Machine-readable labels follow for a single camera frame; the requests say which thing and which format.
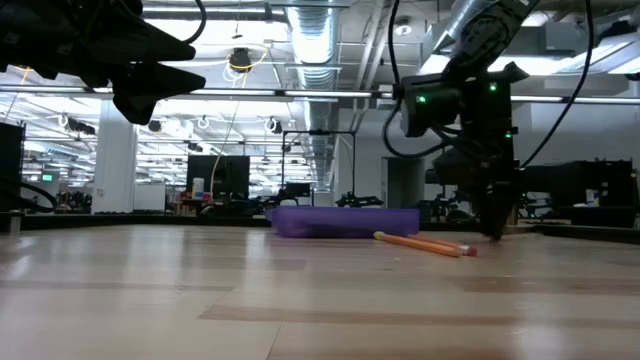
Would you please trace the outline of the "silver ventilation duct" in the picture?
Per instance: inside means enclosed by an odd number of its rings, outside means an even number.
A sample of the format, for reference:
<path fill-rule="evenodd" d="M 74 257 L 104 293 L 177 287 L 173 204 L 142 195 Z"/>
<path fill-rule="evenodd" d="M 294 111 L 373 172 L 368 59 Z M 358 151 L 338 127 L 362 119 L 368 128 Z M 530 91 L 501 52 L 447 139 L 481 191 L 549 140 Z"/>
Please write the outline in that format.
<path fill-rule="evenodd" d="M 479 59 L 481 41 L 474 32 L 479 29 L 480 15 L 493 0 L 455 0 L 449 15 L 428 27 L 421 44 L 424 57 L 420 71 L 401 80 L 401 88 L 406 99 L 422 92 L 434 82 L 461 83 L 479 75 L 483 65 Z M 442 70 L 427 74 L 427 64 L 443 50 L 448 62 Z"/>
<path fill-rule="evenodd" d="M 337 11 L 328 7 L 289 7 L 286 15 L 291 27 L 291 41 L 299 87 L 303 90 L 328 91 L 336 88 L 337 71 L 330 69 L 336 61 Z M 306 128 L 323 132 L 337 129 L 334 104 L 309 101 L 304 104 Z M 331 189 L 335 134 L 311 135 L 309 146 L 316 175 L 316 190 Z"/>

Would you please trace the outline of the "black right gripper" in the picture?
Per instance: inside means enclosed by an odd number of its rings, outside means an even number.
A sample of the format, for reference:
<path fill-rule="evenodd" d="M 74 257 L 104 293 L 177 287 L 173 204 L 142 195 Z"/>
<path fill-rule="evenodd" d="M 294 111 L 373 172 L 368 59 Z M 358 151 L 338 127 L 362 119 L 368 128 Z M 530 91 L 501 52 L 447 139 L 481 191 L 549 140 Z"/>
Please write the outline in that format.
<path fill-rule="evenodd" d="M 481 233 L 500 240 L 518 198 L 519 160 L 512 120 L 511 85 L 528 75 L 511 63 L 498 72 L 462 78 L 448 74 L 402 79 L 401 129 L 408 138 L 431 131 L 440 143 L 406 158 L 443 153 L 438 170 L 474 170 L 474 205 Z M 489 170 L 509 170 L 496 182 L 496 225 L 492 210 L 493 178 Z"/>

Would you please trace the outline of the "purple transparent pencil box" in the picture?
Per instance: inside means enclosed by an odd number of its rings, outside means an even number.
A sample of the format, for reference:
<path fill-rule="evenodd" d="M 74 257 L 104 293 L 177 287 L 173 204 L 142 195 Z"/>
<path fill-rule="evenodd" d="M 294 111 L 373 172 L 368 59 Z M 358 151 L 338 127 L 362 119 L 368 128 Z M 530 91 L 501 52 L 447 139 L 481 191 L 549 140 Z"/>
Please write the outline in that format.
<path fill-rule="evenodd" d="M 370 238 L 378 231 L 406 236 L 420 230 L 417 209 L 278 206 L 265 216 L 287 238 Z"/>

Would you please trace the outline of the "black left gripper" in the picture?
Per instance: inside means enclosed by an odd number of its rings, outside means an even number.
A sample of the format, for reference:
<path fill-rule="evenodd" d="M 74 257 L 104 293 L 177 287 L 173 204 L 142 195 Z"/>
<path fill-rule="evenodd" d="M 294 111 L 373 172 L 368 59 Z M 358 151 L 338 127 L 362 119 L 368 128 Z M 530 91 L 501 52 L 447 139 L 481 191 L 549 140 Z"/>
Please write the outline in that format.
<path fill-rule="evenodd" d="M 186 61 L 195 48 L 142 20 L 141 0 L 36 0 L 42 16 L 30 66 L 46 79 L 64 73 L 87 85 L 112 79 L 113 103 L 132 124 L 147 125 L 156 103 L 205 86 L 205 78 L 159 63 Z"/>

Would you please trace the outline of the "black background desk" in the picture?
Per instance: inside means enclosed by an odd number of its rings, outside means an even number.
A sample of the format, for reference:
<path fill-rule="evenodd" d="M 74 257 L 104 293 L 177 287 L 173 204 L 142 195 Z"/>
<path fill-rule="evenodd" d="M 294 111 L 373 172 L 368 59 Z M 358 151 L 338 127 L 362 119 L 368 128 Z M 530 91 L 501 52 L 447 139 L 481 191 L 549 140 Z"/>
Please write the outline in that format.
<path fill-rule="evenodd" d="M 578 226 L 631 228 L 640 215 L 637 180 L 629 160 L 578 160 L 524 168 L 521 189 L 549 196 L 546 217 Z M 586 205 L 586 189 L 599 191 L 599 207 Z"/>

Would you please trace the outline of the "black cabinet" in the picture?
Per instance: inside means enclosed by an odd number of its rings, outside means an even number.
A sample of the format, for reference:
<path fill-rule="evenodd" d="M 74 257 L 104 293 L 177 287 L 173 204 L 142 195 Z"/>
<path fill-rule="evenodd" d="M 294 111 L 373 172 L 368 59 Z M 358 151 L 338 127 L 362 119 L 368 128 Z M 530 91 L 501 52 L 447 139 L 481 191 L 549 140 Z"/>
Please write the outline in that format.
<path fill-rule="evenodd" d="M 18 208 L 23 135 L 22 127 L 0 123 L 0 213 Z"/>

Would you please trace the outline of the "orange pencil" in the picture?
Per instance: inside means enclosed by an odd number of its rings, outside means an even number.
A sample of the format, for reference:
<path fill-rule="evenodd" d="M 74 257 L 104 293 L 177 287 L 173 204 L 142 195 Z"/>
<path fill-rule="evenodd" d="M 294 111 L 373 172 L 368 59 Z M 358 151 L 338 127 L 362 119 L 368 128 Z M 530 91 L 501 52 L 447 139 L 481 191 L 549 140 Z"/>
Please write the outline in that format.
<path fill-rule="evenodd" d="M 423 241 L 423 242 L 428 242 L 432 244 L 437 244 L 437 245 L 458 249 L 461 251 L 463 256 L 475 257 L 478 255 L 477 249 L 473 246 L 459 244 L 459 243 L 445 241 L 445 240 L 439 240 L 439 239 L 435 239 L 432 237 L 427 237 L 419 234 L 410 235 L 410 238 L 418 241 Z"/>
<path fill-rule="evenodd" d="M 424 241 L 415 240 L 412 238 L 389 235 L 380 231 L 374 233 L 374 238 L 376 240 L 384 241 L 387 243 L 410 247 L 410 248 L 414 248 L 414 249 L 418 249 L 418 250 L 422 250 L 430 253 L 435 253 L 439 255 L 455 257 L 455 258 L 462 256 L 462 251 L 457 248 L 453 248 L 446 245 L 435 244 L 431 242 L 424 242 Z"/>

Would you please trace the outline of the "white building pillar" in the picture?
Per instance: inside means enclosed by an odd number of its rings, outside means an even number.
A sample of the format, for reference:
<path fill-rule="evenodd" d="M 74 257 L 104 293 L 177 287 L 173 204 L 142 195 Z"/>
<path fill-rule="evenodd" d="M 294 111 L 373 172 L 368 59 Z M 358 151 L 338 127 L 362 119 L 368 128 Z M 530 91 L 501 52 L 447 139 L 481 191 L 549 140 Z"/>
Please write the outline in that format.
<path fill-rule="evenodd" d="M 130 213 L 134 206 L 138 133 L 115 107 L 102 100 L 93 181 L 93 213 Z"/>

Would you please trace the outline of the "black aluminium table frame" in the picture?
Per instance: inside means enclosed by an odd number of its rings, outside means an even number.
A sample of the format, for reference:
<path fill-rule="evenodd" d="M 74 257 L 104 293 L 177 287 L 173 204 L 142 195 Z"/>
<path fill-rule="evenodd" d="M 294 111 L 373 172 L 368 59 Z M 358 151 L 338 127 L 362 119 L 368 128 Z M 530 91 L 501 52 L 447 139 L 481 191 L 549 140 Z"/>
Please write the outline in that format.
<path fill-rule="evenodd" d="M 203 220 L 196 217 L 106 214 L 106 215 L 23 215 L 21 231 L 84 228 L 118 225 L 181 225 L 181 226 L 228 226 L 248 228 L 270 228 L 266 219 L 218 218 Z M 640 230 L 630 228 L 590 227 L 557 224 L 533 224 L 507 226 L 504 237 L 512 234 L 537 233 L 545 236 L 624 243 L 640 246 Z"/>

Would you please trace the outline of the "black rig frame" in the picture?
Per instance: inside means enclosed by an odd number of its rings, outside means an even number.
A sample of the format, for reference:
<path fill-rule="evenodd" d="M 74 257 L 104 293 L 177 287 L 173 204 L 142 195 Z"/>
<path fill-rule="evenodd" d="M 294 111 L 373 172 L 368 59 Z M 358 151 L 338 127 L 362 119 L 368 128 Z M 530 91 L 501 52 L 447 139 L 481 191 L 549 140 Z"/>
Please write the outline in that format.
<path fill-rule="evenodd" d="M 281 151 L 281 170 L 280 170 L 280 189 L 278 191 L 278 195 L 284 195 L 286 193 L 285 190 L 285 155 L 287 153 L 287 148 L 292 146 L 295 143 L 295 140 L 288 141 L 287 136 L 289 134 L 295 134 L 296 138 L 300 135 L 309 135 L 311 137 L 314 136 L 329 136 L 329 135 L 349 135 L 352 138 L 351 142 L 351 177 L 352 177 L 352 185 L 351 185 L 351 193 L 355 194 L 356 191 L 356 135 L 355 131 L 347 130 L 284 130 L 282 132 L 280 151 Z"/>

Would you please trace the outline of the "long ceiling light strip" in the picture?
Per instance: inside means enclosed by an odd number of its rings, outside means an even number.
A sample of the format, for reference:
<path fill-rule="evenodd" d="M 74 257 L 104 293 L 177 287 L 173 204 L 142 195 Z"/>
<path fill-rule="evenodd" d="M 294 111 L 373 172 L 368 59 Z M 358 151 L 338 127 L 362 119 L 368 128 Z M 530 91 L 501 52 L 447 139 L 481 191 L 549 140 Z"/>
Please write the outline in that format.
<path fill-rule="evenodd" d="M 0 84 L 0 93 L 33 94 L 41 96 L 69 96 L 69 97 L 98 97 L 109 98 L 114 95 L 111 88 L 90 88 L 83 86 L 53 86 L 53 85 L 20 85 Z M 312 100 L 391 100 L 390 92 L 381 91 L 321 91 L 321 90 L 283 90 L 283 89 L 245 89 L 245 88 L 204 88 L 190 93 L 174 95 L 176 99 L 184 100 L 208 100 L 230 99 L 240 100 L 264 99 L 276 101 L 277 99 L 294 99 L 302 101 Z M 575 104 L 580 105 L 624 105 L 640 106 L 640 97 L 581 97 L 578 96 Z"/>

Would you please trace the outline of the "black monitor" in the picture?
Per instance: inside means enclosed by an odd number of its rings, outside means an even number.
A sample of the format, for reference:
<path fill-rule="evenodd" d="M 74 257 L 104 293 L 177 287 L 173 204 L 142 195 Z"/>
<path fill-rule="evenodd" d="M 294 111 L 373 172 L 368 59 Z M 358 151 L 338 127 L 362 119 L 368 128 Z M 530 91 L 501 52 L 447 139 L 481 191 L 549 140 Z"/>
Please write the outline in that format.
<path fill-rule="evenodd" d="M 187 159 L 186 186 L 192 191 L 192 179 L 205 179 L 205 192 L 249 196 L 250 158 L 248 156 L 196 155 Z"/>

